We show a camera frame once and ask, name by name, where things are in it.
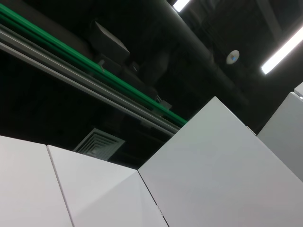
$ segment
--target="air vent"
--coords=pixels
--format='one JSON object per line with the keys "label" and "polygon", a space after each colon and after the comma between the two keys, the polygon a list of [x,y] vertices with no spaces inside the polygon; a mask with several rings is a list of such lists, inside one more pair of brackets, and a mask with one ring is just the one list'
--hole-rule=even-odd
{"label": "air vent", "polygon": [[74,152],[107,161],[124,142],[106,132],[93,129],[74,149]]}

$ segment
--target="exposed ceiling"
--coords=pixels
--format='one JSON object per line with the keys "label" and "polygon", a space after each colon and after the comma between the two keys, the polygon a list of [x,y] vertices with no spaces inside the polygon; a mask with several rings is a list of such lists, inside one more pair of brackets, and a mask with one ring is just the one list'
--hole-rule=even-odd
{"label": "exposed ceiling", "polygon": [[[213,79],[207,66],[143,0],[25,2],[83,39],[91,22],[98,21],[130,51],[126,64],[135,61],[145,71],[154,70],[157,80],[152,86],[186,120],[217,96],[258,133],[287,94],[303,82],[302,44],[269,74],[260,70],[302,26],[301,0],[191,0],[180,13],[211,53],[211,63],[235,84],[246,104]],[[226,65],[232,50],[238,50],[240,58]],[[6,66],[0,77],[5,97],[2,135],[73,149],[96,127],[128,141],[113,161],[131,167],[139,167],[169,139],[138,121],[125,121],[114,109],[3,53],[1,62]]]}

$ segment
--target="metal rail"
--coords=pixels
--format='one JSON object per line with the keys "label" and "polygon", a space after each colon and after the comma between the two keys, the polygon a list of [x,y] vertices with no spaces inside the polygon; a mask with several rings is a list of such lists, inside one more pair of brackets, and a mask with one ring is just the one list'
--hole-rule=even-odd
{"label": "metal rail", "polygon": [[148,125],[173,136],[179,127],[155,116],[151,111],[134,101],[106,88],[97,80],[75,67],[58,59],[35,44],[26,41],[3,26],[0,27],[0,49],[23,61],[55,76],[56,78],[86,92],[87,94],[111,105],[122,112],[139,119]]}
{"label": "metal rail", "polygon": [[104,81],[110,83],[111,86],[120,89],[121,91],[133,97],[135,100],[144,103],[150,108],[154,108],[161,111],[163,114],[165,114],[166,117],[170,118],[170,120],[172,120],[176,124],[183,126],[187,123],[187,121],[181,118],[180,116],[166,109],[164,106],[160,105],[147,95],[130,86],[128,83],[116,77],[109,71],[102,70],[99,65],[97,65],[84,55],[75,51],[65,43],[48,34],[46,31],[42,30],[30,21],[21,17],[19,14],[10,10],[1,3],[0,19],[10,24],[18,31],[22,31],[27,35],[31,36],[37,41],[37,43],[47,45],[50,49],[54,50],[56,53],[59,53],[60,56],[64,56],[66,59],[70,60],[75,65],[80,66],[90,72],[93,72],[94,74],[102,78]]}

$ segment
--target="white wall panel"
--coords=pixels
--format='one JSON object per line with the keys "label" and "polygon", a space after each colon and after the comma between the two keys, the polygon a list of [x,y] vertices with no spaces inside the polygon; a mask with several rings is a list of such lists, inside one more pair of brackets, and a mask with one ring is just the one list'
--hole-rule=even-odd
{"label": "white wall panel", "polygon": [[291,92],[258,138],[303,181],[303,100]]}
{"label": "white wall panel", "polygon": [[72,227],[45,145],[0,136],[0,226]]}
{"label": "white wall panel", "polygon": [[299,86],[297,86],[297,87],[294,89],[294,92],[295,92],[298,96],[303,97],[303,83],[300,84]]}
{"label": "white wall panel", "polygon": [[138,171],[48,149],[75,227],[167,227]]}
{"label": "white wall panel", "polygon": [[303,183],[217,98],[139,173],[171,227],[303,225]]}

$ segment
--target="green rail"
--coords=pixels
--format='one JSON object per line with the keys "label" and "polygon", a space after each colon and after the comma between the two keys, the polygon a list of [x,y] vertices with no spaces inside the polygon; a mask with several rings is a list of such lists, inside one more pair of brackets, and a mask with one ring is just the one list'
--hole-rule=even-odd
{"label": "green rail", "polygon": [[0,19],[6,21],[7,23],[14,26],[16,29],[30,35],[39,43],[43,43],[48,47],[52,48],[55,52],[63,55],[68,60],[74,62],[76,65],[94,72],[96,75],[101,77],[104,81],[108,82],[110,85],[114,86],[118,90],[128,94],[136,101],[143,103],[144,105],[152,108],[160,110],[166,117],[172,120],[177,125],[183,126],[187,123],[186,120],[179,117],[175,113],[170,110],[167,110],[164,106],[160,105],[156,101],[152,100],[142,92],[138,91],[134,87],[130,86],[120,78],[116,77],[114,74],[108,72],[107,70],[103,70],[100,66],[87,57],[83,56],[76,50],[70,48],[65,43],[56,39],[52,35],[48,34],[44,30],[40,29],[33,23],[29,22],[25,18],[21,17],[19,14],[10,10],[3,4],[0,4]]}

